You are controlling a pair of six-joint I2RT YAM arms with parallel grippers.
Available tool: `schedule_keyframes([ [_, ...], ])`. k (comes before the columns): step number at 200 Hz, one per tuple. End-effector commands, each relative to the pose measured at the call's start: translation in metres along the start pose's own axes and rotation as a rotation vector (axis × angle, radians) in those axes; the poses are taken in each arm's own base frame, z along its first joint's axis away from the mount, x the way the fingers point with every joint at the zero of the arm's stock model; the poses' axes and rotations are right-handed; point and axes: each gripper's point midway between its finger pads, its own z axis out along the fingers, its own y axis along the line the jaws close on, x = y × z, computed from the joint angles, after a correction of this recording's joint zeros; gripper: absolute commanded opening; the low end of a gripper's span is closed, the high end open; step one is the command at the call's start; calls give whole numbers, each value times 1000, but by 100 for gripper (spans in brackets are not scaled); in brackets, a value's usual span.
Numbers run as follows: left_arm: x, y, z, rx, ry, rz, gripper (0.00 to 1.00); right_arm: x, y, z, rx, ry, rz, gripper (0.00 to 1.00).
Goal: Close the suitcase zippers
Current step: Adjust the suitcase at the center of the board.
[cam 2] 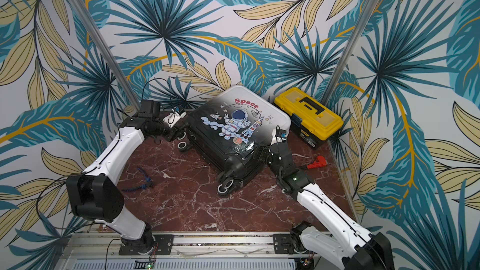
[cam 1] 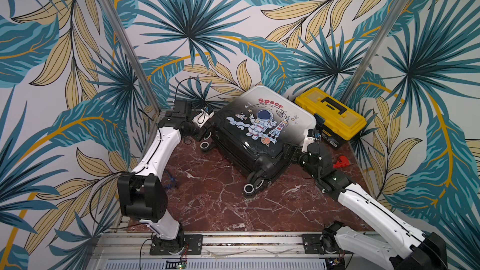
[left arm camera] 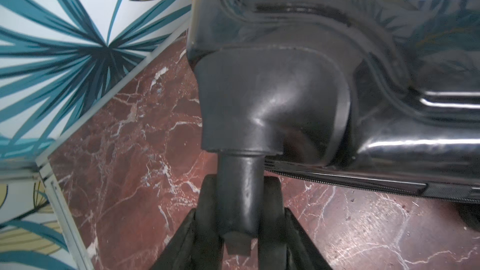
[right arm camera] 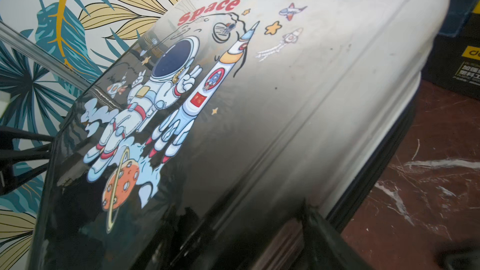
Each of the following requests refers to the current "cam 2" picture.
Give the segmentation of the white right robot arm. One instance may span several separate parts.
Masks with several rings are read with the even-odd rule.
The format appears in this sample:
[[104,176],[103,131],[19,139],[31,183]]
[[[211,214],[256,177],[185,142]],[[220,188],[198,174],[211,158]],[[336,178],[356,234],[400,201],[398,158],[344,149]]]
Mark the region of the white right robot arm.
[[373,234],[349,217],[293,161],[287,142],[272,144],[266,164],[275,174],[277,185],[327,228],[331,237],[303,222],[291,230],[298,251],[312,251],[340,270],[395,269],[390,240]]

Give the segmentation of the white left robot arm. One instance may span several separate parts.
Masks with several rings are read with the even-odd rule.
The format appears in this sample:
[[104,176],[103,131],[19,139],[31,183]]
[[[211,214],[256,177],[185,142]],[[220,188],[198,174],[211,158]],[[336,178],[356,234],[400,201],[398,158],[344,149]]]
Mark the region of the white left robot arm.
[[142,100],[140,110],[122,121],[100,156],[81,174],[66,179],[73,215],[116,231],[128,253],[150,255],[156,247],[151,225],[128,210],[117,184],[136,148],[148,137],[172,141],[179,132],[176,123],[185,116],[181,107],[162,116],[159,101]]

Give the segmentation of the white cartoon hard-shell suitcase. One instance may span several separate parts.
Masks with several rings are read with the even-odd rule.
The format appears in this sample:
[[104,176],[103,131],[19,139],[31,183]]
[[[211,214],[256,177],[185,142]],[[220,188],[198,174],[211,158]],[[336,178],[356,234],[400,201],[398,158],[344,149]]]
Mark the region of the white cartoon hard-shell suitcase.
[[276,133],[287,136],[290,117],[244,86],[233,86],[190,112],[178,149],[194,148],[216,167],[217,194],[245,187],[264,167]]

